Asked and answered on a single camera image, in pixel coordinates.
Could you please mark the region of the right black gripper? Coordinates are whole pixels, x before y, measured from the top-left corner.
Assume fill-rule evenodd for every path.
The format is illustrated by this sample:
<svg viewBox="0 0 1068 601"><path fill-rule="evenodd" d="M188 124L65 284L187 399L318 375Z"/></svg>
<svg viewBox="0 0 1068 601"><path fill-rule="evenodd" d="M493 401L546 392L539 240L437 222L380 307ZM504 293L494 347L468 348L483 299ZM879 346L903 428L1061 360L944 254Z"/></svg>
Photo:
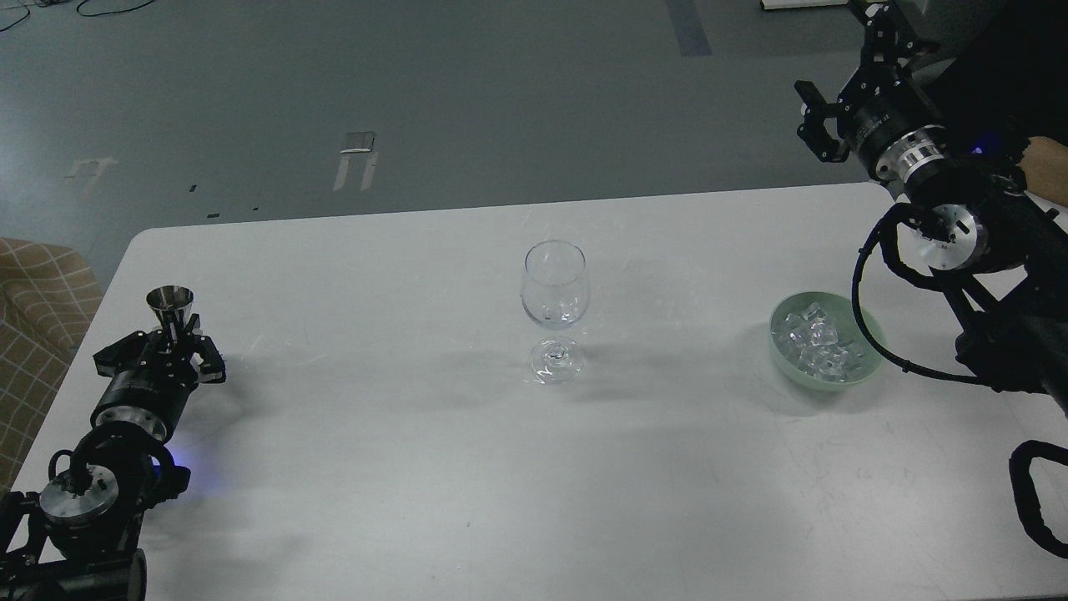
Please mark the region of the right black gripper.
<svg viewBox="0 0 1068 601"><path fill-rule="evenodd" d="M847 3L864 29L859 66L828 102L815 83L794 81L802 107L796 133L824 163L839 164L854 152L870 178L908 181L918 169L943 159L949 132L945 120L913 83L913 63L937 53L929 28L898 3ZM838 123L838 135L827 122Z"/></svg>

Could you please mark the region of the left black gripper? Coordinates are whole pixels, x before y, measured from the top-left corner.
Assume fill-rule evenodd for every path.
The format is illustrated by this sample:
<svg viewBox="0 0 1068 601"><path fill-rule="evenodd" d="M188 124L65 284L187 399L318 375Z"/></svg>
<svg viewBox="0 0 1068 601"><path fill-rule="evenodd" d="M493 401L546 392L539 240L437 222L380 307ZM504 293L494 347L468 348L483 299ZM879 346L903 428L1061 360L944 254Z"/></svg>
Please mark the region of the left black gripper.
<svg viewBox="0 0 1068 601"><path fill-rule="evenodd" d="M128 422L158 442L170 442L192 391L227 380L224 358L201 331L200 319L191 313L172 342L161 330L135 331L96 351L95 370L109 384L90 425Z"/></svg>

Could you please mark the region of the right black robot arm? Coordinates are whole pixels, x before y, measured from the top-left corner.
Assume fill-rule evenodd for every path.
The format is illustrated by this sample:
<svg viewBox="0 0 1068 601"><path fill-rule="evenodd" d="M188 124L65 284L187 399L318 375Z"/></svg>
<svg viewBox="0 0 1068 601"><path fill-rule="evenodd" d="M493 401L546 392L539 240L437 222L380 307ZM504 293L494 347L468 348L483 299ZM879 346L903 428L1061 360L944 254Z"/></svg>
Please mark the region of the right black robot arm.
<svg viewBox="0 0 1068 601"><path fill-rule="evenodd" d="M854 157L894 199L859 255L849 294L859 331L904 371L992 391L1045 393L1065 407L1065 230L1055 210L1025 193L1007 154L955 149L951 129L913 80L912 63L934 44L893 1L850 1L864 38L859 66L832 100L811 81L797 135L816 159ZM869 329L859 286L878 251L889 270L947 301L961 328L956 360L965 374L895 355Z"/></svg>

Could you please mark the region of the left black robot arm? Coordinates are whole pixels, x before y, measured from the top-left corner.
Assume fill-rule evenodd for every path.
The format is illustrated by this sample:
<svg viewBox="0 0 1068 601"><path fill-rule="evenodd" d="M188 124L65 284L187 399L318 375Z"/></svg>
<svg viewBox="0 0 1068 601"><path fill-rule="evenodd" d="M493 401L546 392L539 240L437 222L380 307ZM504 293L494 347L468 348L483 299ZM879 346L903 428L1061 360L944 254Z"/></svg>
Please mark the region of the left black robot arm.
<svg viewBox="0 0 1068 601"><path fill-rule="evenodd" d="M191 471L168 442L191 393L226 379L224 358L188 309L158 309L93 358L109 386L91 430L57 450L38 493L3 496L4 600L144 600L144 516L179 497Z"/></svg>

